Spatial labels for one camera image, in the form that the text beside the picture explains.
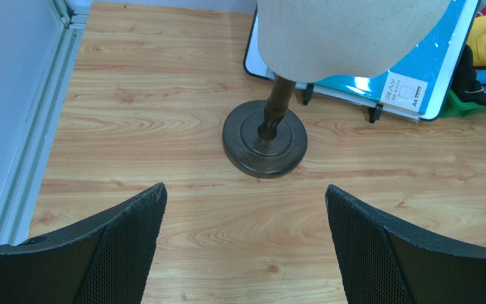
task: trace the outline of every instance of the wooden floor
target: wooden floor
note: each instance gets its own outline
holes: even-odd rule
[[[157,183],[168,189],[144,303],[346,301],[324,194],[336,184],[431,231],[486,246],[486,114],[416,124],[315,97],[290,108],[308,152],[290,175],[239,172],[221,145],[252,15],[94,3],[30,227],[36,236]]]

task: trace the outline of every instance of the black mesh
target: black mesh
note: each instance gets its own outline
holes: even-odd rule
[[[166,202],[162,195],[156,201]],[[141,302],[164,211],[164,204],[136,203],[106,227],[76,303]]]
[[[353,303],[411,303],[382,226],[330,186],[327,213],[344,292]]]

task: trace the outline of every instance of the black leg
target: black leg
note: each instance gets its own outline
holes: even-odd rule
[[[223,145],[230,161],[254,177],[275,178],[297,167],[307,149],[307,134],[288,110],[296,83],[275,79],[266,101],[249,101],[234,109],[223,128]]]
[[[383,105],[382,104],[376,104],[376,108],[368,108],[368,122],[373,124],[376,122],[376,120],[380,119],[380,116],[382,116],[383,112]]]
[[[307,84],[307,88],[303,92],[303,105],[308,106],[314,93],[314,84]]]

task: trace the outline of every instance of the white label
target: white label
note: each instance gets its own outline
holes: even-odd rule
[[[419,112],[427,85],[425,81],[389,72],[380,101],[387,105]]]

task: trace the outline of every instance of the wood grain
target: wood grain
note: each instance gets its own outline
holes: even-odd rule
[[[30,236],[157,182],[168,205],[144,303],[345,302],[329,184],[431,231],[486,246],[486,114],[413,123],[298,92],[309,147],[258,180],[221,145],[237,105],[269,95],[245,74],[252,16],[94,3]]]

